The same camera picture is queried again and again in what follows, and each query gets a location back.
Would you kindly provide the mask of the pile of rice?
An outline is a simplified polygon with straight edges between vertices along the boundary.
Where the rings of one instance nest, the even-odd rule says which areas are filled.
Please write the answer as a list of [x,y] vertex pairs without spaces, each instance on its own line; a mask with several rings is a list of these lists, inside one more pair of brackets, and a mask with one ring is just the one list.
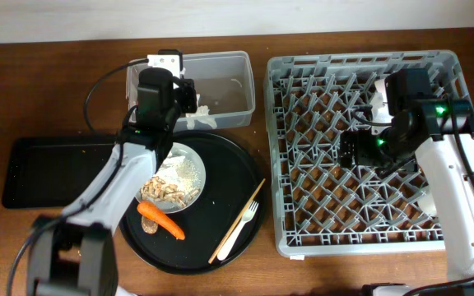
[[183,186],[199,187],[202,181],[195,163],[184,155],[167,158],[156,172],[156,177],[163,178],[169,183],[182,184]]

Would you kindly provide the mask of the brown round cookie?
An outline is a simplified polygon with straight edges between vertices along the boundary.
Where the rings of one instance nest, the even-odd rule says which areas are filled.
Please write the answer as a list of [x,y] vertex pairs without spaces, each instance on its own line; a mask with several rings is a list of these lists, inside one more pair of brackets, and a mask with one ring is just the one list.
[[145,216],[142,217],[141,225],[142,230],[147,234],[155,234],[158,230],[158,224]]

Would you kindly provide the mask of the orange carrot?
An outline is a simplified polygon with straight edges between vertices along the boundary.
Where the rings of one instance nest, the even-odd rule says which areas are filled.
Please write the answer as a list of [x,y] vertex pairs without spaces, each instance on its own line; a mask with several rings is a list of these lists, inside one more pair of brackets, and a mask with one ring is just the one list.
[[141,201],[137,206],[137,211],[150,220],[153,220],[161,228],[166,229],[178,240],[185,240],[184,231],[157,206],[149,201]]

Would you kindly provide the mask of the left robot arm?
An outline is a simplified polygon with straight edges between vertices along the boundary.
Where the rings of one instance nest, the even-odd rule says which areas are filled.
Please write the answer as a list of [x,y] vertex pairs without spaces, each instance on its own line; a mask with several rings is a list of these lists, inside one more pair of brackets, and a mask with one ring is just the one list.
[[29,295],[125,295],[113,236],[142,187],[173,145],[174,127],[197,110],[183,54],[161,49],[141,59],[137,102],[123,119],[109,160],[84,192],[56,217],[39,216],[16,255],[28,256]]

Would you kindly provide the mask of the pile of peanut shells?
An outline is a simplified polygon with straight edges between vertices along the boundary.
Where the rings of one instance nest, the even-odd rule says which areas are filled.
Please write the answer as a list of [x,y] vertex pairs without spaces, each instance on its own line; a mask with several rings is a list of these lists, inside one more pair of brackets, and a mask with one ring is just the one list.
[[143,201],[169,202],[179,208],[185,208],[199,193],[199,187],[169,183],[160,177],[151,178],[139,191],[140,199]]

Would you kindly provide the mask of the white cup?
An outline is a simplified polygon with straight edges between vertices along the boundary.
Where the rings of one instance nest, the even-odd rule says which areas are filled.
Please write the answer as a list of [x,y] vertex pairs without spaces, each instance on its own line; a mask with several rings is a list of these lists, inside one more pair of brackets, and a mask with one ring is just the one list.
[[420,190],[420,197],[416,202],[420,209],[428,216],[436,217],[438,215],[435,201],[429,186],[423,187]]

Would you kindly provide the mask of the grey dishwasher rack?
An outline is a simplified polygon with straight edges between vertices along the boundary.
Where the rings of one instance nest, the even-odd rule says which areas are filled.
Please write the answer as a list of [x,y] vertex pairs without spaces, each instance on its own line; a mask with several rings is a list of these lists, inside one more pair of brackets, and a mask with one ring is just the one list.
[[445,250],[439,219],[417,204],[428,186],[412,161],[387,177],[338,163],[344,131],[368,129],[360,108],[375,82],[423,68],[435,95],[470,95],[449,50],[275,57],[264,81],[276,248],[284,257]]

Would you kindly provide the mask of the white plastic fork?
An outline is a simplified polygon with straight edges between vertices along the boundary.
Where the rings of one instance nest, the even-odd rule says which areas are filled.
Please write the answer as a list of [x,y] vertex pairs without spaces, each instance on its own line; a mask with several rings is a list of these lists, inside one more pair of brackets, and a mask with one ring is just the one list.
[[253,201],[250,205],[249,208],[244,212],[243,216],[241,217],[239,223],[236,225],[228,239],[224,242],[221,250],[217,253],[216,258],[219,261],[224,261],[233,246],[235,245],[235,242],[237,238],[239,237],[240,232],[242,231],[243,227],[252,220],[252,218],[255,216],[255,213],[257,212],[258,209],[258,202]]

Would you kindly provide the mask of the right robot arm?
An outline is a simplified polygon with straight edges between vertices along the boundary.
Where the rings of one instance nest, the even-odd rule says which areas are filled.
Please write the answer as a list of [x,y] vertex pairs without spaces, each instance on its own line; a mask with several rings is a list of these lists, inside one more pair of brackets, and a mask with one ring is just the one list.
[[344,131],[339,165],[369,166],[384,178],[410,162],[428,183],[448,256],[448,281],[410,289],[370,285],[372,295],[474,295],[474,109],[467,99],[437,96],[428,72],[409,68],[375,83],[362,113],[368,129]]

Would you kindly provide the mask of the grey plate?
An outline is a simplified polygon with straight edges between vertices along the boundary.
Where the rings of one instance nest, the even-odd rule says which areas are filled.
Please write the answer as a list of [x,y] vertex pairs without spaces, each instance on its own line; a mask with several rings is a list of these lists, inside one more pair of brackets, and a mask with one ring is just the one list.
[[191,206],[206,182],[206,170],[199,154],[191,147],[175,142],[156,174],[140,188],[137,201],[149,201],[165,214]]

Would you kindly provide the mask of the white napkin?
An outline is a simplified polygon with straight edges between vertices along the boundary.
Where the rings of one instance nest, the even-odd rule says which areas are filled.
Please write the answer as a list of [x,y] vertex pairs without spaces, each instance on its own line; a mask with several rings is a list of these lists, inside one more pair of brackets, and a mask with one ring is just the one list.
[[197,123],[205,124],[211,129],[217,128],[216,120],[210,116],[210,109],[207,105],[200,105],[200,94],[196,95],[197,97],[197,111],[195,113],[186,113],[186,128],[188,130],[193,130]]

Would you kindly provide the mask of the round black tray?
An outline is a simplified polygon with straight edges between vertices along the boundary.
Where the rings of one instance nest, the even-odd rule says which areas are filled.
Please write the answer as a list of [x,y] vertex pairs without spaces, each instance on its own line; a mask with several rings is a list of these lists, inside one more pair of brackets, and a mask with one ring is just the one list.
[[136,201],[128,208],[119,228],[131,249],[146,263],[171,274],[198,275],[229,264],[256,237],[263,223],[265,192],[255,197],[259,203],[257,212],[244,226],[228,257],[208,262],[263,176],[246,149],[223,136],[180,132],[174,140],[199,154],[207,174],[200,197],[189,208],[170,216],[185,232],[185,239],[178,240],[165,229],[145,233]]

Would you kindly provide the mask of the black rectangular tray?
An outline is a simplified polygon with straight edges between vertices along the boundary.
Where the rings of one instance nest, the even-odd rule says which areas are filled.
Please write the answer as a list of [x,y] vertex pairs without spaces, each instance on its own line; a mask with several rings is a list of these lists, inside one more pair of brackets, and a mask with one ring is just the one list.
[[104,168],[113,135],[25,137],[12,146],[2,205],[7,209],[64,207]]

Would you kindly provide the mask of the clear plastic bin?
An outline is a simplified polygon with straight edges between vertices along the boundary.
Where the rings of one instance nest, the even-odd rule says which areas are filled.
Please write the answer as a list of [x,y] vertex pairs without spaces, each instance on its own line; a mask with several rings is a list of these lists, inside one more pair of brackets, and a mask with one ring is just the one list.
[[[255,110],[253,71],[245,51],[183,54],[184,77],[194,81],[200,105],[207,105],[216,120],[216,129],[248,126]],[[128,106],[137,103],[138,74],[145,63],[127,69]],[[187,131],[185,115],[178,119],[175,131]],[[193,130],[216,130],[197,123]]]

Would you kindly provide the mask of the wooden chopstick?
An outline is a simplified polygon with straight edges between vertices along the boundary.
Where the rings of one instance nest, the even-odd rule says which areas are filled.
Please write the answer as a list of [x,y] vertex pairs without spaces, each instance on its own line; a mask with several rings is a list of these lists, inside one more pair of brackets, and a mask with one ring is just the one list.
[[258,193],[260,192],[261,188],[263,187],[263,184],[265,183],[265,179],[263,179],[259,185],[257,186],[257,188],[255,189],[255,191],[253,192],[252,196],[249,198],[249,200],[247,201],[247,203],[245,204],[244,208],[242,209],[242,211],[238,214],[237,218],[235,219],[234,223],[230,226],[230,229],[227,231],[227,233],[225,234],[224,238],[221,240],[221,242],[219,243],[219,245],[217,246],[216,250],[212,253],[211,257],[209,258],[208,260],[208,263],[209,264],[212,264],[216,258],[216,255],[217,253],[221,250],[224,242],[228,239],[228,237],[230,236],[230,234],[232,233],[232,231],[234,230],[234,228],[236,227],[236,225],[239,223],[241,217],[243,216],[244,212],[249,208],[249,205],[255,201],[255,197],[258,195]]

